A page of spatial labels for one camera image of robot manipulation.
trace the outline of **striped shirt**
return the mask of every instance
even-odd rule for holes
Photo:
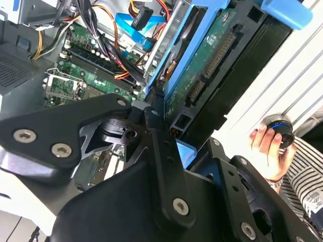
[[[323,242],[323,155],[299,138],[295,145],[281,189],[294,213]]]

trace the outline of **silver screw head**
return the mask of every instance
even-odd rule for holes
[[[118,99],[118,104],[120,104],[121,106],[126,106],[126,103],[120,99]]]
[[[223,23],[223,24],[228,20],[229,15],[230,15],[230,13],[226,13],[226,14],[224,14],[224,16],[223,16],[223,18],[222,18],[222,23]]]
[[[246,222],[242,222],[241,223],[241,229],[243,231],[243,233],[251,240],[255,240],[256,239],[256,233],[253,230],[253,228],[250,226],[250,224],[246,223]]]
[[[220,142],[219,142],[219,141],[217,141],[216,139],[213,139],[213,143],[214,143],[215,145],[217,145],[217,146],[219,146],[219,145],[220,145]]]
[[[305,242],[300,236],[296,236],[296,241],[297,242]]]
[[[173,207],[176,212],[183,216],[186,216],[190,211],[187,203],[181,198],[175,198],[173,200]]]
[[[155,114],[156,116],[159,116],[159,113],[156,111],[156,110],[151,110],[151,112],[153,113],[153,114]]]
[[[14,132],[14,139],[20,143],[31,143],[36,138],[37,135],[32,130],[21,129]]]
[[[67,144],[58,143],[52,146],[51,152],[58,158],[67,158],[72,154],[72,148]]]
[[[242,164],[244,164],[244,165],[247,165],[247,164],[248,164],[248,162],[247,162],[245,159],[243,159],[243,158],[240,158],[240,161],[241,161],[241,163],[242,163]]]

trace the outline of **red wire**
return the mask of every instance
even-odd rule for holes
[[[168,11],[167,6],[161,0],[157,0],[157,2],[159,2],[159,4],[165,9],[167,15],[166,21],[168,22],[168,20],[170,19],[170,11]]]

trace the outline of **blue plastic handle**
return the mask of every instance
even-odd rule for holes
[[[303,29],[313,18],[313,13],[298,0],[263,0],[261,9],[297,30]]]

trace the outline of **wristwatch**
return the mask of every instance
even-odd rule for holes
[[[283,184],[283,178],[280,178],[280,180],[277,182],[274,182],[271,180],[266,180],[266,181],[268,182],[269,186],[271,186],[272,188],[278,188]]]

